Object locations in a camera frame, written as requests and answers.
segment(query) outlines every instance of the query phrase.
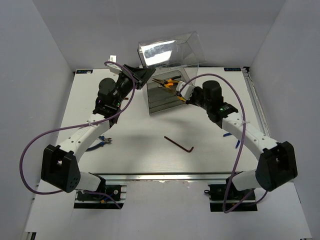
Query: white tabletop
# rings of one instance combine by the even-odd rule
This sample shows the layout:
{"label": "white tabletop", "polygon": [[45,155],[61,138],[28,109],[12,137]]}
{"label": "white tabletop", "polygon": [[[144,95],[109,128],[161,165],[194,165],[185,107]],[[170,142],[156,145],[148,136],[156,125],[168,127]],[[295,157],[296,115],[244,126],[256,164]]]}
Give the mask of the white tabletop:
{"label": "white tabletop", "polygon": [[[200,68],[198,74],[214,73],[226,78],[243,101],[247,119],[258,126],[255,111],[241,71],[226,72],[222,67]],[[118,79],[108,69],[94,69],[93,73],[76,74],[64,113],[62,127],[86,122],[95,107],[99,82],[104,78]],[[240,109],[231,89],[214,77],[201,77],[196,86],[208,80],[217,80],[222,87],[225,102]],[[195,173],[230,172],[238,150],[233,136],[211,122],[200,107],[182,105],[153,113],[149,116],[143,90],[135,91],[131,105],[121,114],[118,124],[104,135],[112,138],[111,145],[85,153],[80,162],[81,171],[92,173]],[[57,144],[75,130],[60,132]],[[171,138],[187,149],[187,153],[170,143]],[[244,147],[237,170],[256,168],[257,160]]]}
{"label": "white tabletop", "polygon": [[[241,72],[223,68],[200,68],[199,74],[216,73],[238,91],[251,123],[258,127],[254,109]],[[87,120],[97,96],[100,80],[113,76],[108,70],[75,76],[62,126]],[[205,77],[196,85],[211,79]],[[230,89],[221,83],[226,102],[239,107]],[[74,130],[61,132],[58,142]],[[81,171],[94,173],[229,172],[237,150],[233,137],[212,123],[204,110],[195,106],[175,107],[149,116],[142,92],[107,132],[112,145],[86,153]],[[173,138],[191,153],[164,139]],[[257,164],[244,149],[238,170]],[[37,232],[36,240],[193,240],[248,239],[298,240],[310,238],[310,231],[295,186],[289,182],[269,193],[256,212],[210,212],[209,198],[203,192],[205,181],[130,181],[124,206],[117,209],[74,209],[75,191],[37,195],[26,232]],[[39,191],[57,190],[41,181]],[[257,198],[263,189],[255,190]]]}
{"label": "white tabletop", "polygon": [[[132,181],[121,210],[74,209],[76,193],[37,195],[26,225],[35,240],[299,240],[311,238],[292,182],[254,212],[210,212],[208,185]],[[56,188],[41,182],[40,191]],[[255,190],[257,198],[263,189]]]}

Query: white label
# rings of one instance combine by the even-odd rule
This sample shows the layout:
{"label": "white label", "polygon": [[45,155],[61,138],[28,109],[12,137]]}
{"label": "white label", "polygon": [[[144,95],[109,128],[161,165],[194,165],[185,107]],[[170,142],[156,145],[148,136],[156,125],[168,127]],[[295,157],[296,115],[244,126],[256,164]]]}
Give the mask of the white label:
{"label": "white label", "polygon": [[111,62],[117,62],[117,56],[116,55],[110,55],[110,61]]}

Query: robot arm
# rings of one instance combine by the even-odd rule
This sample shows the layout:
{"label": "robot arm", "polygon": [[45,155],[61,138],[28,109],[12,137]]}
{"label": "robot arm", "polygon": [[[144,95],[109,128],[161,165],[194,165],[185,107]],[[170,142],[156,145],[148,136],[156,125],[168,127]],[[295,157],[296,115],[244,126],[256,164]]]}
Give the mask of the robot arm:
{"label": "robot arm", "polygon": [[[136,89],[142,89],[155,72],[155,68],[133,68],[124,65],[136,81]],[[48,145],[43,151],[41,179],[70,193],[73,190],[105,191],[106,180],[98,175],[80,172],[78,162],[90,145],[117,123],[118,117],[103,121],[120,111],[124,98],[133,90],[133,82],[124,71],[113,67],[118,80],[105,78],[99,84],[95,108],[86,127],[79,128],[60,144]]]}
{"label": "robot arm", "polygon": [[[184,85],[181,81],[176,91],[179,92]],[[202,88],[187,85],[178,97],[187,104],[205,109],[212,122],[241,140],[242,115],[234,106],[224,102],[217,81],[206,81]],[[240,172],[232,178],[236,190],[263,188],[271,192],[298,175],[294,148],[289,142],[279,143],[246,123],[244,145],[257,158],[258,166],[256,170]]]}

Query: clear plastic box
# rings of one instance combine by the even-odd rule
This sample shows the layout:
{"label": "clear plastic box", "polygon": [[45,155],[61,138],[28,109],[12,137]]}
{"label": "clear plastic box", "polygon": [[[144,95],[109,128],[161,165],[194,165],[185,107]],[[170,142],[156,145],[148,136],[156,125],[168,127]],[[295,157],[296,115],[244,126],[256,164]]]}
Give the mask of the clear plastic box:
{"label": "clear plastic box", "polygon": [[197,75],[199,64],[206,62],[195,31],[139,42],[138,54],[143,67],[156,68],[146,84],[146,90],[143,90],[150,114],[183,104],[173,93],[159,88],[153,78],[167,80],[181,76],[178,80],[186,82]]}

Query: black mount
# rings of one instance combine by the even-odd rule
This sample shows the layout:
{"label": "black mount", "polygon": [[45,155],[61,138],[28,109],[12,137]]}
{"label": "black mount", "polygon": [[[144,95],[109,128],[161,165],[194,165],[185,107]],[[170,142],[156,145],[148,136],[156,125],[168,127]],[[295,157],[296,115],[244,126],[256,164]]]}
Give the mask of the black mount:
{"label": "black mount", "polygon": [[222,89],[217,81],[205,81],[202,88],[194,88],[190,100],[186,102],[199,106],[206,110],[209,119],[222,129],[222,120],[231,113],[237,113],[238,110],[229,103],[224,102]]}
{"label": "black mount", "polygon": [[41,179],[66,193],[72,192],[80,181],[80,171],[73,151],[48,145],[43,151]]}
{"label": "black mount", "polygon": [[[209,195],[209,198],[211,200],[210,202],[210,212],[223,212],[223,203],[225,193],[226,193],[226,184],[210,184],[209,190],[204,190],[205,194]],[[236,190],[235,186],[231,186],[227,200],[232,200],[233,203],[227,202],[226,209],[230,209],[233,207],[234,204],[236,204],[238,201],[240,201],[245,195],[247,195],[250,192],[250,189],[238,191]],[[256,200],[256,195],[253,192],[247,199],[251,201]],[[243,202],[241,203],[234,211],[235,212],[251,212],[251,211],[257,211],[257,205],[252,202]]]}
{"label": "black mount", "polygon": [[[135,68],[124,65],[136,80],[135,88],[137,90],[147,83],[155,68]],[[98,97],[95,101],[94,114],[100,114],[104,118],[108,118],[120,111],[120,106],[125,97],[132,91],[133,83],[127,72],[122,71],[118,75],[115,82],[112,78],[104,78],[99,84]],[[117,123],[119,117],[115,117],[110,121],[110,127]]]}
{"label": "black mount", "polygon": [[268,192],[298,176],[294,147],[287,141],[261,153],[255,177]]}

